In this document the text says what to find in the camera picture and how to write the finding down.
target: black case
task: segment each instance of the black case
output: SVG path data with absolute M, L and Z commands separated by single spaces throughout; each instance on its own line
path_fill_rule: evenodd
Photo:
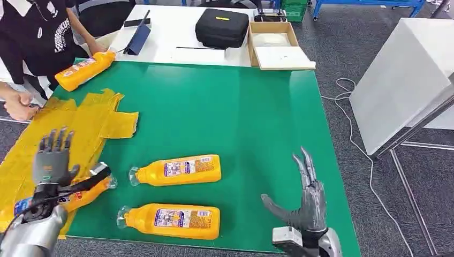
M 243 44 L 248 27 L 247 14 L 206 9 L 195 25 L 195 35 L 205 47 L 239 48 Z

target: green table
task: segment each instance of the green table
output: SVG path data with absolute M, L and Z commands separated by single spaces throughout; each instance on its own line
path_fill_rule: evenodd
M 285 224 L 263 207 L 260 194 L 299 207 L 300 175 L 291 154 L 303 145 L 324 182 L 328 225 L 339 234 L 344 256 L 360 256 L 313 71 L 115 62 L 74 92 L 58 88 L 54 97 L 80 104 L 104 88 L 125 95 L 119 111 L 140 112 L 137 131 L 131 139 L 107 140 L 100 161 L 112 168 L 118 187 L 79 209 L 68 236 L 277 252 L 271 230 Z M 200 154 L 221 157 L 220 181 L 132 187 L 127 178 L 131 166 Z M 220 236 L 191 240 L 117 228 L 123 205 L 148 203 L 218 207 Z

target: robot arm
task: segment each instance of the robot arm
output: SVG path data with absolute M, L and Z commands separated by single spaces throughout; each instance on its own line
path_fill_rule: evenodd
M 79 166 L 75 165 L 71 171 L 67 169 L 73 132 L 68 134 L 62 147 L 65 131 L 65 128 L 60 130 L 55 142 L 56 130 L 40 141 L 32 171 L 35 192 L 31 200 L 25 200 L 23 210 L 15 215 L 5 230 L 0 245 L 1 257 L 51 256 L 68 216 L 58 199 L 88 191 L 111 174 L 110 168 L 101 162 L 93 168 L 96 170 L 94 176 L 70 186 Z
M 304 158 L 293 154 L 301 175 L 301 207 L 288 211 L 262 194 L 264 206 L 288 226 L 273 229 L 273 244 L 295 257 L 342 257 L 336 232 L 326 225 L 323 184 L 317 180 L 310 154 L 301 147 Z

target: yellow bottle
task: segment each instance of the yellow bottle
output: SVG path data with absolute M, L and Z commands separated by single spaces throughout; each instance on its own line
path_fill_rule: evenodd
M 115 60 L 115 55 L 116 54 L 112 51 L 97 52 L 93 57 L 74 64 L 68 69 L 58 73 L 55 75 L 55 79 L 64 89 L 71 92 L 79 85 L 82 85 L 110 67 Z
M 116 187 L 117 179 L 114 176 L 109 175 L 107 178 L 100 181 L 89 191 L 77 192 L 71 194 L 70 196 L 61 197 L 58 199 L 58 203 L 64 206 L 65 209 L 70 213 L 82 206 L 85 206 L 93 202 L 102 192 L 106 191 L 107 189 Z M 14 205 L 14 216 L 19 214 L 24 209 L 28 208 L 32 204 L 32 198 L 33 197 L 29 197 L 18 201 Z
M 129 171 L 131 185 L 148 183 L 171 186 L 215 182 L 221 179 L 219 155 L 208 154 L 171 160 L 161 160 Z
M 124 206 L 117 215 L 119 228 L 130 226 L 145 234 L 213 240 L 219 236 L 221 212 L 215 207 L 162 205 Z
M 98 184 L 96 184 L 92 189 L 88 191 L 77 192 L 71 194 L 70 196 L 59 198 L 58 203 L 64 206 L 65 209 L 70 213 L 84 205 L 93 202 L 102 192 L 106 191 L 107 189 L 116 187 L 117 187 L 116 178 L 113 177 L 112 175 L 109 175 L 107 178 L 103 179 Z

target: person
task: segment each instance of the person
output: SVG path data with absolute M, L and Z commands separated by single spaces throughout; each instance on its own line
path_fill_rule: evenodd
M 31 84 L 45 100 L 44 88 L 54 91 L 58 86 L 55 74 L 70 67 L 76 57 L 89 57 L 74 42 L 72 29 L 84 38 L 92 55 L 106 51 L 71 11 L 73 6 L 73 0 L 0 0 L 0 58 L 15 84 Z M 31 119 L 39 110 L 30 105 L 30 93 L 2 81 L 0 98 L 16 120 Z

